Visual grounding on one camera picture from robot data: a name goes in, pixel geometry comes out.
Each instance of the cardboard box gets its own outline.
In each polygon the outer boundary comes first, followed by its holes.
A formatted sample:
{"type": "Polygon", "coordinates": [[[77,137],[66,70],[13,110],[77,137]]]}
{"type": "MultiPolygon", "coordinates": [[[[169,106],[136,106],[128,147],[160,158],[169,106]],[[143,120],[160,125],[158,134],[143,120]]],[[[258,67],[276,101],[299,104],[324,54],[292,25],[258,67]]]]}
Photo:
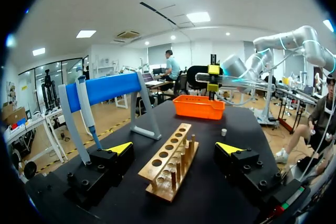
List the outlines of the cardboard box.
{"type": "Polygon", "coordinates": [[[20,107],[17,110],[13,111],[5,120],[7,124],[14,124],[22,118],[27,119],[26,110],[24,107],[20,107]]]}
{"type": "Polygon", "coordinates": [[[13,112],[13,104],[4,105],[2,108],[2,121],[5,121],[7,117],[13,112]]]}

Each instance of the man sitting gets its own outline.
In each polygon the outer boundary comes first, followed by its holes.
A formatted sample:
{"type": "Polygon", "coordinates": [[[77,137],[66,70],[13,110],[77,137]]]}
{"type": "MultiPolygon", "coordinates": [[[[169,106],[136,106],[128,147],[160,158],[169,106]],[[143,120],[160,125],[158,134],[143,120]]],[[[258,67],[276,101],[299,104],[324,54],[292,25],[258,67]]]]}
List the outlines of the man sitting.
{"type": "MultiPolygon", "coordinates": [[[[287,163],[289,154],[294,149],[294,147],[297,146],[301,136],[305,139],[305,143],[307,145],[310,144],[314,151],[317,150],[321,142],[323,133],[327,127],[329,116],[332,113],[332,100],[334,96],[335,82],[336,80],[332,77],[332,75],[328,75],[328,94],[318,101],[313,113],[308,118],[308,125],[300,124],[293,133],[293,136],[289,141],[287,147],[282,148],[281,151],[276,154],[275,159],[277,163],[287,163]]],[[[332,134],[335,133],[335,130],[336,116],[333,115],[327,129],[327,133],[330,135],[330,137],[325,137],[322,141],[320,148],[318,149],[319,154],[321,154],[324,150],[328,151],[328,154],[325,157],[327,160],[325,160],[325,162],[323,162],[322,165],[318,167],[318,174],[321,174],[324,171],[329,159],[332,156],[333,147],[329,145],[332,142],[332,134]]]]}

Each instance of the orange basket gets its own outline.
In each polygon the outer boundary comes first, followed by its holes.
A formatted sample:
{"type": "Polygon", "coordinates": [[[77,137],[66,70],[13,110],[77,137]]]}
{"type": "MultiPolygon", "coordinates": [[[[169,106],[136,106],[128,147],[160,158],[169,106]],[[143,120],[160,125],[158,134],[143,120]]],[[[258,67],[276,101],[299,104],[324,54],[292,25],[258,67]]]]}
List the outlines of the orange basket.
{"type": "Polygon", "coordinates": [[[224,102],[210,101],[209,97],[197,95],[180,95],[173,102],[177,115],[192,116],[194,118],[219,120],[222,118],[225,109],[224,102]]]}

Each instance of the ceiling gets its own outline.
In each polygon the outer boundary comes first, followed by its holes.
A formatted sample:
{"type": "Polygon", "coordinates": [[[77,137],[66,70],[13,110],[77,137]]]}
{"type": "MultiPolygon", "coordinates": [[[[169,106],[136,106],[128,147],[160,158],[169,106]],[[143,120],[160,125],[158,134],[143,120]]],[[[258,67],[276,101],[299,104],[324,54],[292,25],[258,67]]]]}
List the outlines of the ceiling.
{"type": "Polygon", "coordinates": [[[125,30],[134,30],[141,39],[122,46],[144,48],[198,39],[249,40],[313,26],[322,45],[336,51],[333,34],[324,26],[325,12],[314,0],[36,0],[15,34],[17,46],[10,56],[18,66],[39,59],[84,52],[93,44],[109,44],[125,30]],[[177,25],[140,5],[159,10],[177,25]],[[210,22],[188,23],[185,14],[207,11],[210,22]],[[91,38],[76,39],[79,30],[97,32],[91,38]],[[46,48],[33,56],[32,50],[46,48]]]}

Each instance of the yellow triangle marker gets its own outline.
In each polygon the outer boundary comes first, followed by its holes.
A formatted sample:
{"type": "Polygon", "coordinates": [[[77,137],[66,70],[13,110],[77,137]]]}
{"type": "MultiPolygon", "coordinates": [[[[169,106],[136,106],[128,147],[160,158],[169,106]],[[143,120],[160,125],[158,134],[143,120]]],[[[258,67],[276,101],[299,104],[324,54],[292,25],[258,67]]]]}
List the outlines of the yellow triangle marker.
{"type": "Polygon", "coordinates": [[[109,148],[109,149],[105,149],[105,151],[116,152],[117,155],[119,156],[131,144],[133,144],[133,143],[132,142],[128,142],[128,143],[125,143],[125,144],[117,145],[117,146],[109,148]]]}
{"type": "Polygon", "coordinates": [[[227,144],[223,144],[223,143],[220,143],[220,142],[216,142],[216,144],[218,144],[218,146],[220,148],[222,148],[230,156],[231,156],[231,153],[233,153],[233,152],[244,151],[243,149],[239,149],[239,148],[236,148],[236,147],[233,147],[233,146],[230,146],[230,145],[227,145],[227,144]]]}

